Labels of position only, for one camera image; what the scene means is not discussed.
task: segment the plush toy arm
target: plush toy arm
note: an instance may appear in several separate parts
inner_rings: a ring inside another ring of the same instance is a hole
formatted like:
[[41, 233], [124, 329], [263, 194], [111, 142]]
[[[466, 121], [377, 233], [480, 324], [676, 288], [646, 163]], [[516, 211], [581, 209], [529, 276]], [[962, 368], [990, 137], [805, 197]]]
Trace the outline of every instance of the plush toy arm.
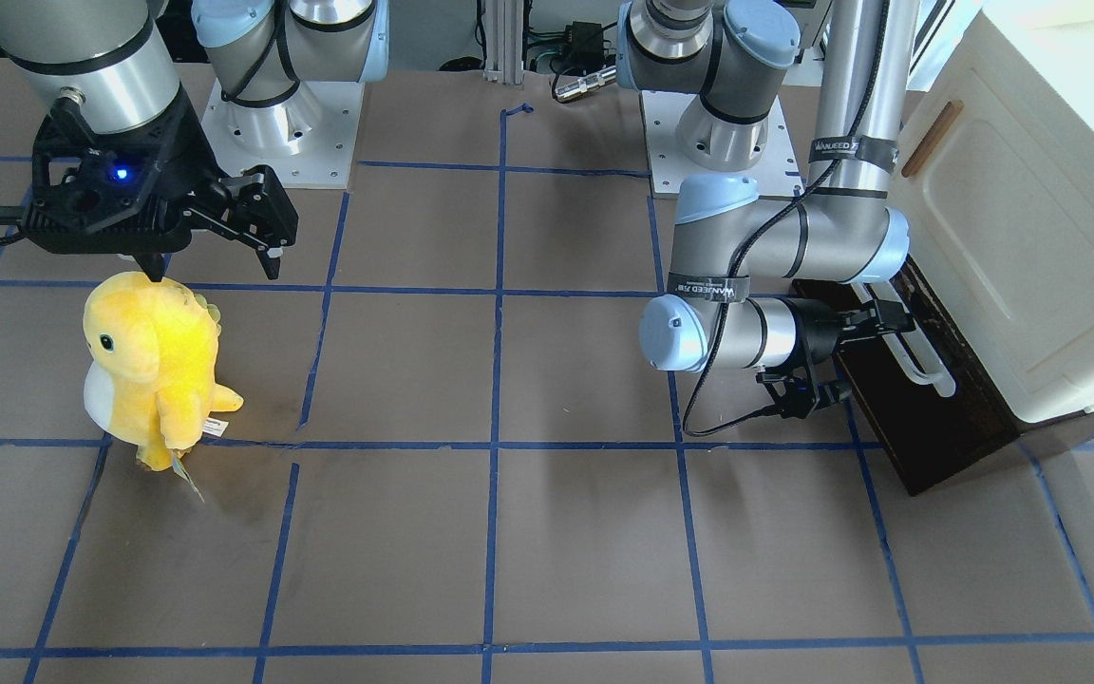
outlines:
[[207, 411], [196, 393], [164, 390], [158, 393], [160, 431], [170, 450], [189, 450], [200, 439]]

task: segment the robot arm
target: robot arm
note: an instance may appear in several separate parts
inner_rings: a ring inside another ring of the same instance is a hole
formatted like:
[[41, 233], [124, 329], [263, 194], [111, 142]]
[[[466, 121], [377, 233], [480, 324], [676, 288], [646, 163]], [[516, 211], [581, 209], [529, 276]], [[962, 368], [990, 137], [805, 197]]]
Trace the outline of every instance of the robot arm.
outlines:
[[[133, 256], [155, 281], [164, 253], [208, 229], [247, 243], [277, 278], [299, 215], [268, 167], [218, 167], [147, 3], [0, 0], [0, 45], [51, 105], [30, 200], [0, 208], [0, 224], [62, 255]], [[75, 165], [50, 177], [55, 161]]]
[[[664, 1], [637, 0], [645, 8]], [[725, 4], [725, 43], [737, 35], [733, 27], [737, 23], [730, 15], [738, 13], [740, 4], [750, 3]], [[632, 38], [627, 42], [627, 63], [635, 85], [641, 85], [639, 73], [647, 65], [635, 55], [648, 46], [632, 30], [635, 11], [636, 3], [627, 13]], [[917, 0], [839, 0], [835, 5], [811, 156], [816, 178], [803, 194], [759, 198], [754, 178], [744, 174], [700, 174], [683, 184], [670, 293], [654, 299], [641, 320], [641, 347], [655, 368], [700, 372], [699, 386], [713, 368], [756, 368], [776, 404], [752, 415], [804, 417], [850, 392], [842, 384], [818, 384], [813, 363], [828, 358], [839, 343], [912, 328], [912, 321], [895, 303], [873, 302], [838, 314], [807, 300], [748, 298], [748, 278], [875, 282], [894, 277], [903, 267], [909, 247], [907, 222], [900, 212], [885, 207], [885, 198], [896, 161], [894, 139], [917, 15]], [[766, 23], [764, 19], [756, 26]], [[717, 18], [717, 31], [720, 24]], [[794, 25], [781, 22], [781, 26], [777, 32], [794, 35]], [[663, 35], [657, 32], [657, 39]], [[771, 44], [769, 38], [763, 42]], [[657, 48], [655, 55], [661, 53]], [[652, 65], [652, 69], [673, 67], [670, 61]], [[720, 60], [713, 81], [720, 82], [724, 65]], [[779, 85], [760, 76], [743, 83], [769, 90], [769, 98]], [[760, 94], [745, 100], [769, 103]], [[721, 118], [710, 98], [703, 101], [701, 90], [696, 103], [725, 125], [732, 123]], [[686, 121], [685, 116], [680, 127]], [[743, 161], [745, 156], [738, 156], [735, 169], [747, 167]]]

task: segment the plush toy foot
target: plush toy foot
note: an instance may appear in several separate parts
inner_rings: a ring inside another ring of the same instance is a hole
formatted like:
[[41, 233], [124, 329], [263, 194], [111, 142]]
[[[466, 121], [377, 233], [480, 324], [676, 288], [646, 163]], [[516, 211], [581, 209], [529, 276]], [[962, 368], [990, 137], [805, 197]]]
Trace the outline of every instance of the plush toy foot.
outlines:
[[163, 472], [171, 467], [171, 450], [163, 444], [162, 439], [152, 444], [138, 448], [138, 463], [150, 471]]
[[243, 397], [226, 385], [213, 385], [213, 398], [210, 411], [237, 411], [243, 406]]

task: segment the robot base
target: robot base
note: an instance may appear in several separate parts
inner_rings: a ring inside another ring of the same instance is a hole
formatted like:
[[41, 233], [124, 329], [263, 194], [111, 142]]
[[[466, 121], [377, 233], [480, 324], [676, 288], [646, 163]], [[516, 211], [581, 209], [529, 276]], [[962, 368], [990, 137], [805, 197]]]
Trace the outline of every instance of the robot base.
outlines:
[[[648, 162], [652, 172], [652, 195], [657, 198], [677, 195], [682, 182], [689, 175], [715, 173], [691, 162], [678, 148], [678, 141], [673, 135], [682, 113], [694, 100], [695, 95], [685, 92], [656, 90], [641, 92], [644, 139], [648, 143]], [[779, 100], [771, 105], [771, 116], [767, 117], [767, 143], [763, 155], [744, 172], [759, 182], [759, 194], [764, 198], [792, 198], [796, 192], [803, 190], [800, 169], [795, 165], [795, 153], [791, 150], [791, 138], [788, 135], [788, 125], [782, 119]]]
[[226, 123], [226, 107], [222, 105], [221, 83], [213, 83], [209, 105], [200, 125], [209, 139], [218, 164], [226, 173], [240, 174], [256, 164], [266, 164], [277, 171], [284, 187], [303, 189], [342, 190], [349, 186], [352, 153], [357, 146], [357, 125], [361, 120], [363, 83], [306, 82], [306, 86], [323, 104], [326, 125], [315, 131], [313, 144], [290, 156], [259, 159], [234, 141]]

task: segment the white label tag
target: white label tag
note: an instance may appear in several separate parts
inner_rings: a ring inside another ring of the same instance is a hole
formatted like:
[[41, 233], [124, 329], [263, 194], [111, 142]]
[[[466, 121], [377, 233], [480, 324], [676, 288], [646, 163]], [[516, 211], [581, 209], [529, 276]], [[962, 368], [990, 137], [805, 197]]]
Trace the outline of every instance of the white label tag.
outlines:
[[226, 432], [226, 425], [230, 422], [218, 420], [217, 417], [207, 417], [205, 425], [200, 426], [200, 431], [213, 437], [222, 437], [222, 432]]

